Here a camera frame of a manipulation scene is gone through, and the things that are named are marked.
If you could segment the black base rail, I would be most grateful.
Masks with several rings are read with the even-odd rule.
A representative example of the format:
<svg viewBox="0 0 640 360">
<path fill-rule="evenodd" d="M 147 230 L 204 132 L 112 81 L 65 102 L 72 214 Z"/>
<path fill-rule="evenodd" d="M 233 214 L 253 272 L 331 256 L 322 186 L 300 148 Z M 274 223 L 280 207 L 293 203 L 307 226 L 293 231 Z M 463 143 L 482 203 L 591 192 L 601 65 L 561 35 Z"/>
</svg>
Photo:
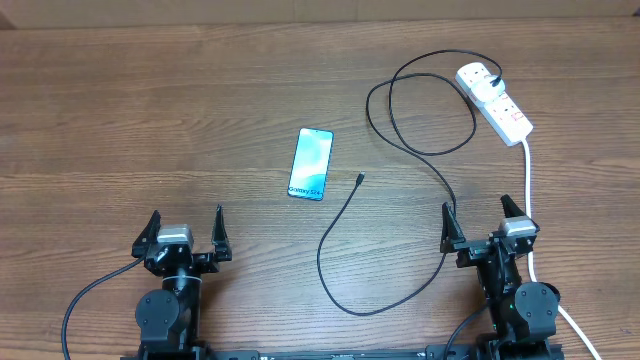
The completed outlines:
<svg viewBox="0 0 640 360">
<path fill-rule="evenodd" d="M 213 360 L 438 360 L 444 359 L 445 345 L 429 345 L 422 350 L 369 350 L 369 351 L 309 351 L 261 353 L 256 350 L 211 351 L 203 353 L 182 353 L 177 355 L 144 354 L 139 349 L 135 355 L 124 356 L 122 360 L 142 359 L 213 359 Z M 478 353 L 471 345 L 453 345 L 447 359 L 471 360 L 490 359 L 488 355 Z M 550 355 L 507 355 L 501 359 L 565 359 L 561 345 L 551 345 Z"/>
</svg>

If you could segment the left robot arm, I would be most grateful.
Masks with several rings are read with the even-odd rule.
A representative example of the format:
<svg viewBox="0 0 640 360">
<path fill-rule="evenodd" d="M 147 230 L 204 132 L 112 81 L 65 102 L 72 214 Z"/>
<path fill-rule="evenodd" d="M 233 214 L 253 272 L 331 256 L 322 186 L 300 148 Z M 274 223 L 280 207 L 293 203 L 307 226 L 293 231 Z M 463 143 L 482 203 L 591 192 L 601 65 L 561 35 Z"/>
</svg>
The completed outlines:
<svg viewBox="0 0 640 360">
<path fill-rule="evenodd" d="M 220 271 L 232 259 L 224 227 L 223 207 L 216 208 L 208 252 L 193 250 L 187 224 L 163 225 L 154 212 L 132 244 L 132 256 L 162 280 L 146 293 L 135 310 L 140 328 L 139 359 L 213 359 L 210 345 L 199 338 L 202 276 Z"/>
</svg>

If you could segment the blue Galaxy smartphone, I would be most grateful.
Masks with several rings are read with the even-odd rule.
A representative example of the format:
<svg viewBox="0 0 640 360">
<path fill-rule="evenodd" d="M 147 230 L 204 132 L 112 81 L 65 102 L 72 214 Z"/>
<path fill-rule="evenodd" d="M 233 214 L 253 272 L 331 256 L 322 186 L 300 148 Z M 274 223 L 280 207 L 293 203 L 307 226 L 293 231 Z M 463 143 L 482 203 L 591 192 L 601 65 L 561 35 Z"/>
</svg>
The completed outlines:
<svg viewBox="0 0 640 360">
<path fill-rule="evenodd" d="M 287 194 L 321 201 L 324 198 L 334 133 L 329 130 L 299 130 Z"/>
</svg>

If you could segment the white power strip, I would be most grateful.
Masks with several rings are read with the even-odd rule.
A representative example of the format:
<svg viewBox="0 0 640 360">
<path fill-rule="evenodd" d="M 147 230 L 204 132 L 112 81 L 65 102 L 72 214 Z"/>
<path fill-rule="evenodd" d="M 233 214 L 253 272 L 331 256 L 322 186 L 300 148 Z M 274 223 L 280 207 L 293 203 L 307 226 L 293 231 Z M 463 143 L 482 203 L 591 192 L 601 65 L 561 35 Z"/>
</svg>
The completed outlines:
<svg viewBox="0 0 640 360">
<path fill-rule="evenodd" d="M 474 62 L 461 67 L 456 72 L 456 81 L 502 141 L 507 146 L 517 145 L 532 132 L 533 125 L 507 94 L 506 89 L 499 98 L 484 106 L 475 102 L 471 87 L 476 81 L 487 76 L 497 75 L 491 74 L 483 63 Z"/>
</svg>

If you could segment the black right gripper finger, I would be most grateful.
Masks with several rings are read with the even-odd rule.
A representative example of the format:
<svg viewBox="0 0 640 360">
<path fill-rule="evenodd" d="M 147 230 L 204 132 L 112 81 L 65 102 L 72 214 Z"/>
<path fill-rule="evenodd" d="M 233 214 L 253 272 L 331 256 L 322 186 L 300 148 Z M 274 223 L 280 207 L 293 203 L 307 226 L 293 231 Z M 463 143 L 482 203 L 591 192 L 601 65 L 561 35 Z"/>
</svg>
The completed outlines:
<svg viewBox="0 0 640 360">
<path fill-rule="evenodd" d="M 452 207 L 447 203 L 442 204 L 442 234 L 440 242 L 441 253 L 454 253 L 459 251 L 466 238 L 457 222 Z"/>
<path fill-rule="evenodd" d="M 523 211 L 508 194 L 501 196 L 500 201 L 506 218 L 526 216 L 526 212 Z"/>
</svg>

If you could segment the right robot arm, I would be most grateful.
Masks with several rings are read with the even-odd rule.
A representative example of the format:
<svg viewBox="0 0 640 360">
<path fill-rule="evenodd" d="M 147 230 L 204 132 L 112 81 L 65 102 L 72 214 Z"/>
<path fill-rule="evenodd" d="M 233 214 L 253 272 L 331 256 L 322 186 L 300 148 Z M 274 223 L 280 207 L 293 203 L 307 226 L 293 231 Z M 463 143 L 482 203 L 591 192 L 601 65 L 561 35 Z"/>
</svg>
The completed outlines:
<svg viewBox="0 0 640 360">
<path fill-rule="evenodd" d="M 505 218 L 485 240 L 465 238 L 452 207 L 442 205 L 440 252 L 457 256 L 459 268 L 474 267 L 485 304 L 468 316 L 444 346 L 444 359 L 562 359 L 559 345 L 549 343 L 556 334 L 561 295 L 545 282 L 524 282 L 516 260 L 530 254 L 540 228 L 508 195 L 500 198 Z M 483 312 L 493 325 L 491 333 L 476 337 L 472 345 L 454 344 L 461 331 Z"/>
</svg>

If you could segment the white charger plug adapter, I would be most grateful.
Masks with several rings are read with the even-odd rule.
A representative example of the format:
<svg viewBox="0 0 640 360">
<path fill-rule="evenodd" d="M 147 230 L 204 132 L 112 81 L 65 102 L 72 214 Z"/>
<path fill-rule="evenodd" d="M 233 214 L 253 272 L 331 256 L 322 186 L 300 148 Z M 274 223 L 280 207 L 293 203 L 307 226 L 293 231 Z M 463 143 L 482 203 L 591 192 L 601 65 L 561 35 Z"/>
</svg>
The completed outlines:
<svg viewBox="0 0 640 360">
<path fill-rule="evenodd" d="M 504 81 L 497 76 L 487 76 L 478 80 L 471 87 L 471 94 L 480 106 L 491 103 L 505 92 Z"/>
</svg>

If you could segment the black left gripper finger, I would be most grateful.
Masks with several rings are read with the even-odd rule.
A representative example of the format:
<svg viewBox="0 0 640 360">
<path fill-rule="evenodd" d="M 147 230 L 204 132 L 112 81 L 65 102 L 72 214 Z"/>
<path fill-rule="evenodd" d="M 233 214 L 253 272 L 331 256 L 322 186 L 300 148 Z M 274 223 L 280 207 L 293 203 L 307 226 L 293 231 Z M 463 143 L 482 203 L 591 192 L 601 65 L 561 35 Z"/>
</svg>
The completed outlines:
<svg viewBox="0 0 640 360">
<path fill-rule="evenodd" d="M 145 257 L 151 245 L 157 243 L 157 234 L 161 227 L 161 215 L 155 210 L 140 235 L 132 244 L 131 256 L 134 258 Z"/>
<path fill-rule="evenodd" d="M 232 249 L 224 226 L 223 207 L 221 205 L 218 205 L 216 208 L 211 243 L 214 247 L 216 262 L 227 262 L 232 260 Z"/>
</svg>

